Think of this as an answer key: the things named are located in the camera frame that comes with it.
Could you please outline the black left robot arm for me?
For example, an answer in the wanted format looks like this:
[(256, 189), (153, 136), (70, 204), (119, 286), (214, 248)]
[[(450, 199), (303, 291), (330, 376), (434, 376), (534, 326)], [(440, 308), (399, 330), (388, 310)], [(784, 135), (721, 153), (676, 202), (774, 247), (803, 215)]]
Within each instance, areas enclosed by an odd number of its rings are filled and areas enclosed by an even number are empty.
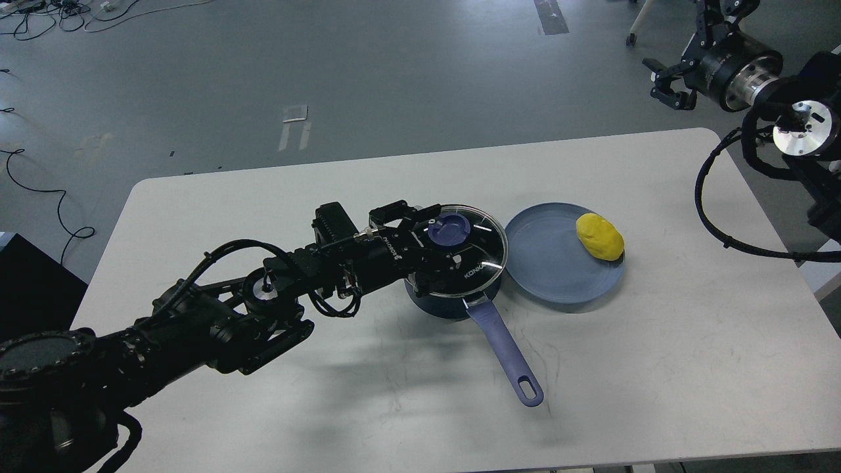
[(400, 200), (354, 227), (336, 202), (312, 222), (315, 242), (285, 252), (258, 240), (226, 242), (153, 301), (150, 317), (97, 336), (36, 330), (2, 342), (2, 471), (117, 471), (142, 436), (128, 408), (202, 366), (252, 374), (313, 332), (299, 299), (349, 318), (361, 297), (411, 275), (420, 294), (466, 261), (475, 230), (441, 204)]

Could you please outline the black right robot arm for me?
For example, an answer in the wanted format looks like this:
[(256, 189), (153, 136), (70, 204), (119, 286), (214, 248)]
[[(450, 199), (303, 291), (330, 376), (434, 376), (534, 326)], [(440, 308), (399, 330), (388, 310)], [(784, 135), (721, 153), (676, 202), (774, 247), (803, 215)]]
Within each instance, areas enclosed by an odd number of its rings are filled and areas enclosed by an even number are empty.
[(812, 198), (807, 223), (835, 242), (840, 235), (839, 50), (819, 51), (801, 72), (782, 75), (780, 52), (740, 30), (757, 1), (697, 1), (694, 33), (675, 65), (643, 61), (652, 73), (650, 95), (673, 110), (694, 110), (697, 96), (725, 112), (744, 112), (703, 162), (694, 204), (703, 227), (743, 254), (792, 261), (838, 263), (839, 251), (780, 252), (730, 236), (706, 215), (703, 186), (713, 162), (738, 143), (749, 167), (770, 179), (796, 181)]

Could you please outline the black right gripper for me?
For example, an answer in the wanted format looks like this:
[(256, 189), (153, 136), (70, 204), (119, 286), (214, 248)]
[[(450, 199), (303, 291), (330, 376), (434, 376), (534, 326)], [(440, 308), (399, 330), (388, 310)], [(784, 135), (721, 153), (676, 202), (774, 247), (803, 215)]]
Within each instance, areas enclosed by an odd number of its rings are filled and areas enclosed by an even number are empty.
[[(740, 32), (740, 22), (759, 8), (760, 1), (696, 1), (696, 35), (681, 63), (664, 66), (644, 58), (652, 72), (650, 96), (672, 110), (694, 110), (697, 93), (726, 112), (746, 110), (762, 87), (782, 72), (780, 52)], [(690, 92), (672, 85), (683, 78)]]

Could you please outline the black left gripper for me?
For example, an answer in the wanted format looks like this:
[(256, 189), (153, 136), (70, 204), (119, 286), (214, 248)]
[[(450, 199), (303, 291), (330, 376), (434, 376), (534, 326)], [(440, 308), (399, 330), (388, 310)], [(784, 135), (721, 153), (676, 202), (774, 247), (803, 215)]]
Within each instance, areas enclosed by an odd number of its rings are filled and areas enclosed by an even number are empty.
[(429, 245), (421, 242), (419, 224), (441, 212), (441, 204), (416, 207), (405, 200), (371, 210), (368, 229), (342, 237), (348, 290), (372, 293), (412, 273), (415, 293), (473, 293), (489, 287), (490, 260), (480, 254), (457, 254), (438, 267), (419, 270), (432, 254)]

